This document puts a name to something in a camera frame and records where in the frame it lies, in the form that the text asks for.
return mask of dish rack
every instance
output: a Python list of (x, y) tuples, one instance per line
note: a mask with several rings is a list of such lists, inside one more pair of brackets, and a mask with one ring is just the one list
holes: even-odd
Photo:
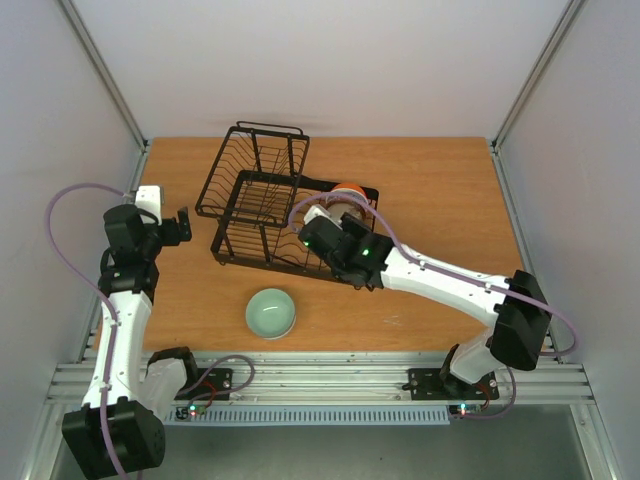
[[(339, 184), (302, 175), (309, 140), (300, 128), (283, 125), (237, 122), (229, 129), (195, 208), (217, 220), (211, 252), (220, 264), (335, 280), (287, 226), (296, 203)], [(377, 208), (378, 191), (362, 188)], [(309, 207), (296, 213), (296, 225)], [(374, 228), (372, 215), (365, 222)]]

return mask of white cable tray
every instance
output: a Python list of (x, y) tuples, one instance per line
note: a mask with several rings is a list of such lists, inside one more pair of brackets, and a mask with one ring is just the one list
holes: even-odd
[(174, 409), (165, 425), (271, 427), (291, 425), (448, 425), (444, 406), (229, 406), (179, 420)]

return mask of wooden table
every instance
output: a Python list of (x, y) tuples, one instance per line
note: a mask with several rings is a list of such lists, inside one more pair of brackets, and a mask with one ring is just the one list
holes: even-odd
[[(189, 207), (193, 240), (158, 258), (146, 350), (448, 350), (480, 332), (474, 319), (415, 295), (219, 265), (209, 250), (217, 223), (196, 216), (193, 207), (220, 144), (153, 142), (142, 183), (164, 186), (165, 216)], [(379, 211), (404, 243), (426, 255), (503, 275), (520, 266), (484, 139), (313, 138), (304, 173), (378, 189)], [(267, 287), (286, 290), (297, 309), (294, 329), (276, 341), (256, 337), (244, 320), (251, 296)]]

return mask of black mounting plate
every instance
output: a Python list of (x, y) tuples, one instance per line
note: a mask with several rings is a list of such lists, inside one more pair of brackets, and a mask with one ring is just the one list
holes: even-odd
[[(199, 368), (198, 369), (198, 378), (200, 378), (204, 372), (206, 372), (206, 368)], [(230, 368), (214, 368), (213, 370), (211, 370), (211, 372), (209, 372), (209, 375), (207, 375), (207, 381), (213, 385), (213, 388), (216, 389), (216, 392), (222, 392), (223, 390), (229, 390), (229, 388), (231, 387), (225, 387), (223, 385), (223, 382), (225, 380), (229, 381), (229, 384), (231, 386), (233, 386), (233, 370)], [(187, 393), (186, 395), (181, 395), (178, 397), (178, 400), (191, 400), (193, 397), (197, 396), (197, 395), (202, 395), (205, 393), (211, 393), (211, 389), (209, 387), (206, 387), (204, 385), (198, 385), (196, 388), (194, 388), (192, 391), (190, 391), (189, 393)], [(216, 394), (216, 396), (214, 397), (213, 401), (224, 401), (224, 400), (229, 400), (229, 394), (224, 394), (224, 395), (218, 395)]]
[[(485, 400), (484, 393), (473, 385), (469, 385), (469, 388), (462, 392), (460, 398), (451, 398), (444, 390), (442, 380), (440, 380), (440, 370), (440, 368), (410, 368), (407, 371), (409, 374), (407, 385), (410, 386), (408, 390), (411, 392), (411, 400)], [(478, 382), (486, 387), (491, 400), (500, 398), (498, 387), (490, 386), (491, 380), (495, 380), (495, 378), (495, 374), (491, 372)]]

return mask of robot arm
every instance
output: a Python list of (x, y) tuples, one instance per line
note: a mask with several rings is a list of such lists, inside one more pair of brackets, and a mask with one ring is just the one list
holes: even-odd
[[(472, 272), (404, 247), (412, 257), (424, 262), (421, 266), (407, 260), (389, 237), (372, 232), (349, 214), (336, 221), (317, 205), (309, 209), (304, 222), (298, 238), (327, 263), (336, 279), (356, 288), (414, 293), (461, 310), (487, 327), (469, 342), (454, 345), (445, 360), (440, 379), (452, 398), (503, 365), (519, 370), (535, 369), (551, 320), (549, 315), (459, 278), (462, 275), (483, 284), (503, 286), (545, 302), (532, 275), (516, 271), (508, 279)], [(458, 278), (446, 272), (455, 272)]]
[[(66, 414), (62, 422), (63, 437), (87, 478), (116, 473), (100, 427), (105, 365), (110, 372), (109, 435), (127, 472), (162, 463), (162, 420), (177, 392), (197, 380), (197, 366), (186, 347), (155, 353), (144, 380), (140, 379), (142, 341), (159, 277), (156, 257), (165, 246), (191, 240), (186, 208), (178, 211), (177, 220), (163, 219), (161, 194), (159, 186), (140, 187), (134, 204), (119, 205), (104, 214), (109, 248), (102, 256), (98, 286), (118, 318), (111, 318), (103, 305), (102, 336), (89, 390), (81, 409)], [(118, 328), (110, 352), (114, 321)]]

